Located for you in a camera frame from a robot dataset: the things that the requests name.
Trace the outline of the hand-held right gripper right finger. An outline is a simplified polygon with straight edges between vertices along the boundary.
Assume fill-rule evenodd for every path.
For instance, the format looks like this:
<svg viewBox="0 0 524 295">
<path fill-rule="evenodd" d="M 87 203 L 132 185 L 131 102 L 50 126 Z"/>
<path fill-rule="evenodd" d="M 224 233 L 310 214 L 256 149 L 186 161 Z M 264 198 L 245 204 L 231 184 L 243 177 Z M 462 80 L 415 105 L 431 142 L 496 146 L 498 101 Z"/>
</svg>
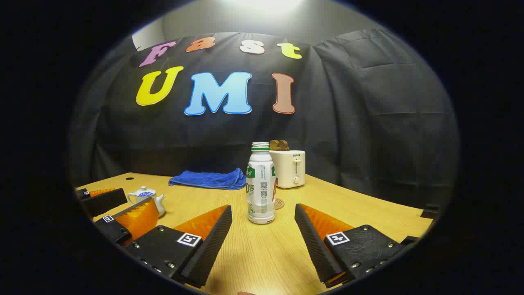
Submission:
<svg viewBox="0 0 524 295">
<path fill-rule="evenodd" d="M 369 276 L 406 247 L 371 225 L 350 226 L 305 204 L 296 204 L 294 220 L 326 288 Z"/>
</svg>

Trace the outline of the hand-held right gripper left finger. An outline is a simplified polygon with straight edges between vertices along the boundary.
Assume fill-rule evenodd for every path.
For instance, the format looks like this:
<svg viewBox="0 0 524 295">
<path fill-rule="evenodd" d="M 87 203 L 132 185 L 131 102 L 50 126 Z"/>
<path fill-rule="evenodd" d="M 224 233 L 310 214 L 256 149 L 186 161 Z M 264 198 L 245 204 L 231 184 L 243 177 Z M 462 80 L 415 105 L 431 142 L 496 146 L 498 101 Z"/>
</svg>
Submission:
<svg viewBox="0 0 524 295">
<path fill-rule="evenodd" d="M 156 226 L 125 251 L 171 280 L 200 288 L 206 285 L 231 224 L 232 207 L 224 205 L 174 228 Z"/>
</svg>

